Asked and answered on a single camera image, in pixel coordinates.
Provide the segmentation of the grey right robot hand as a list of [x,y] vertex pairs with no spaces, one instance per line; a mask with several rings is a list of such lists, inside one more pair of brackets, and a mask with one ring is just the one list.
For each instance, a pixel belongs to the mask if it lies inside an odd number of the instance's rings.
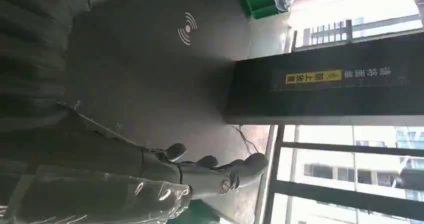
[[268,165],[262,153],[225,165],[211,155],[178,161],[184,149],[180,143],[157,150],[133,144],[59,104],[0,110],[0,156],[6,160],[187,185],[195,200],[248,186]]

